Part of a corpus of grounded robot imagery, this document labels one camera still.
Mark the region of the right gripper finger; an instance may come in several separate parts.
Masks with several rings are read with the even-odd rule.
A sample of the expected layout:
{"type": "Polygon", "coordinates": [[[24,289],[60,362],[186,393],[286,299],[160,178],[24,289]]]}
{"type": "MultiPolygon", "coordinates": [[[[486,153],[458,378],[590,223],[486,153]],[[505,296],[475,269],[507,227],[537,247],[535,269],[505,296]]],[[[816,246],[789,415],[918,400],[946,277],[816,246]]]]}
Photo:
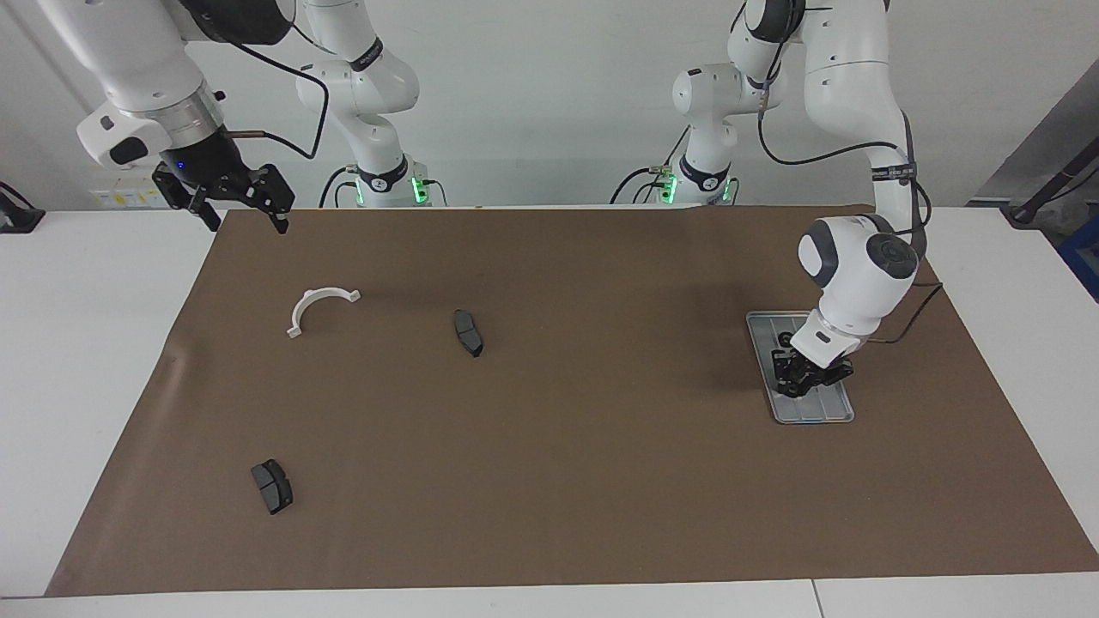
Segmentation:
{"type": "Polygon", "coordinates": [[[170,209],[187,211],[188,214],[196,216],[211,232],[219,231],[222,219],[209,205],[203,187],[190,191],[167,167],[154,168],[153,183],[170,209]]]}
{"type": "Polygon", "coordinates": [[[249,172],[249,208],[263,212],[280,235],[289,230],[289,214],[295,192],[282,173],[271,164],[249,172]]]}

